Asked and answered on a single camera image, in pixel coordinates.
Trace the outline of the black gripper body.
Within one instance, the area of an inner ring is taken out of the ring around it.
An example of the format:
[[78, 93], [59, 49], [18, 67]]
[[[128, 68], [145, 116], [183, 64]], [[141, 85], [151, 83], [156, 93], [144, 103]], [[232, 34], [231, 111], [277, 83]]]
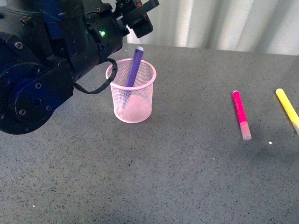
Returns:
[[137, 38], [141, 38], [153, 31], [147, 12], [157, 6], [159, 6], [157, 0], [148, 0], [144, 4], [141, 0], [117, 0], [113, 14], [125, 29], [128, 26]]

